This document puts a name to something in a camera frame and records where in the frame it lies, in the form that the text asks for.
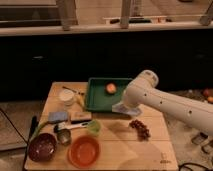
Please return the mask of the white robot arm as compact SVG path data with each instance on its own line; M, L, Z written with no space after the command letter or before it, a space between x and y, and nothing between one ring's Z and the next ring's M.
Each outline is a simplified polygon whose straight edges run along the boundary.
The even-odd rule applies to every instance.
M142 71L127 85L122 102L128 108L150 106L213 136L213 105L160 91L156 89L158 82L153 71Z

